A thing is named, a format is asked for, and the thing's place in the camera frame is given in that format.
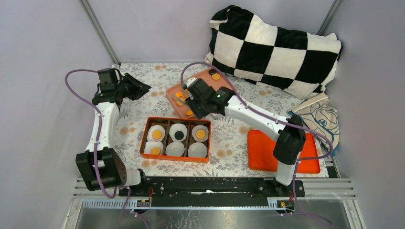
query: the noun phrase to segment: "tray divider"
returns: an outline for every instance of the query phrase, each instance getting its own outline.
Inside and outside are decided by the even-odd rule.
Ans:
[[[168,120],[167,127],[165,130],[165,137],[162,139],[162,143],[163,143],[162,155],[166,155],[166,146],[167,146],[167,142],[168,142],[170,126],[171,126],[171,120]]]
[[[191,132],[190,132],[190,128],[191,128],[191,122],[188,122],[187,124],[187,137],[186,137],[186,145],[184,146],[184,156],[188,156],[188,149],[189,149],[189,142],[190,142],[190,136],[191,136]]]

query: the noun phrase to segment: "orange plate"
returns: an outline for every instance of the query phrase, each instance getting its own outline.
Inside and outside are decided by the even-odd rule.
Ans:
[[[143,150],[145,149],[145,144],[147,141],[148,131],[151,126],[154,125],[161,125],[165,128],[165,136],[162,139],[163,143],[163,150],[164,153],[166,151],[166,146],[173,142],[173,140],[169,136],[169,129],[171,125],[175,123],[183,123],[187,127],[187,137],[181,143],[184,144],[184,154],[182,156],[168,156],[168,155],[152,155],[152,154],[144,154]],[[191,144],[195,142],[194,138],[191,135],[191,130],[196,125],[203,125],[208,128],[208,139],[205,142],[202,142],[207,147],[207,157],[206,158],[199,158],[199,157],[188,157],[188,148]],[[190,120],[190,119],[181,119],[181,118],[166,118],[166,117],[149,117],[146,125],[145,130],[143,132],[142,141],[140,144],[140,155],[147,159],[156,159],[156,160],[170,160],[170,161],[186,161],[186,162],[197,162],[197,163],[208,163],[210,161],[210,140],[211,140],[211,121],[209,120]]]
[[[209,86],[213,87],[214,90],[218,90],[220,87],[227,87],[229,89],[231,89],[231,86],[228,85],[228,83],[221,77],[219,80],[213,80],[212,76],[210,74],[208,74],[208,71],[210,69],[206,69],[200,73],[197,73],[196,75],[193,75],[191,77],[195,77],[195,78],[201,78],[203,79]],[[174,110],[177,112],[177,114],[179,114],[180,118],[195,118],[195,115],[190,115],[187,116],[186,112],[187,110],[189,110],[189,107],[187,105],[182,105],[179,106],[176,104],[176,100],[173,99],[173,95],[176,94],[176,92],[181,92],[180,89],[180,83],[174,85],[173,87],[167,89],[166,91],[166,97],[169,100],[169,103],[171,104],[171,106],[174,108]]]
[[[304,144],[299,158],[318,156],[314,137],[306,133],[307,141]],[[273,156],[275,141],[259,130],[251,130],[247,134],[247,154],[249,168],[252,170],[277,171],[277,159]],[[320,173],[319,160],[302,161],[298,165],[298,173]]]

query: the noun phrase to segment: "floral tablecloth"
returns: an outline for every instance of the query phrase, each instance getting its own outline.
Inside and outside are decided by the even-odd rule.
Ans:
[[[210,162],[190,163],[144,159],[139,154],[140,142],[149,116],[178,117],[166,98],[166,90],[180,82],[186,63],[124,63],[123,73],[152,87],[137,101],[125,99],[115,130],[115,150],[129,169],[142,168],[147,176],[211,176],[211,177],[274,177],[274,172],[250,170],[247,160],[247,132],[250,126],[242,121],[221,115],[209,116],[212,122]],[[190,67],[185,77],[206,69],[202,65]],[[270,86],[257,86],[230,77],[238,92],[248,101],[278,115],[287,115],[301,101]],[[326,164],[320,161],[321,172],[298,177],[328,177]]]

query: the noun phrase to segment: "fake fried egg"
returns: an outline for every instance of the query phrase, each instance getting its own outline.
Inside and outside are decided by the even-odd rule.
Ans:
[[[208,128],[203,125],[196,125],[191,130],[191,135],[196,142],[205,142],[208,139]]]
[[[184,145],[181,142],[172,142],[166,146],[166,155],[182,156],[184,154]]]
[[[161,155],[163,150],[162,142],[146,142],[144,154]]]
[[[187,155],[189,157],[206,158],[207,147],[201,142],[195,142],[189,147]]]
[[[187,127],[184,124],[176,123],[170,127],[169,135],[174,142],[181,142],[187,137]]]
[[[161,141],[164,138],[165,130],[161,125],[154,125],[149,128],[148,141]]]

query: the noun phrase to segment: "patterned fabric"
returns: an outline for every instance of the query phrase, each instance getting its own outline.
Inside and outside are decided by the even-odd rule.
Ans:
[[[320,93],[335,76],[341,42],[265,24],[237,6],[217,12],[205,61],[221,71],[278,87],[304,99]]]
[[[129,73],[152,86],[150,92],[136,101],[124,99],[115,130],[114,149],[129,169],[141,168],[148,176],[214,176],[214,177],[274,177],[275,173],[253,171],[248,167],[247,132],[251,129],[242,121],[221,115],[208,119],[212,122],[210,162],[190,163],[144,159],[139,154],[140,142],[149,116],[178,117],[166,98],[166,90],[180,82],[180,73],[187,63],[124,63],[123,73]],[[185,77],[205,69],[190,67]],[[243,79],[229,77],[239,93],[252,103],[275,114],[286,112],[301,100],[270,86],[255,86]],[[328,177],[325,162],[321,172],[299,177]]]
[[[333,149],[336,149],[340,135],[336,112],[337,110],[329,104],[329,97],[321,93],[293,108],[291,115],[297,114],[309,129],[325,135],[332,142]],[[326,141],[321,138],[319,140],[329,150]]]

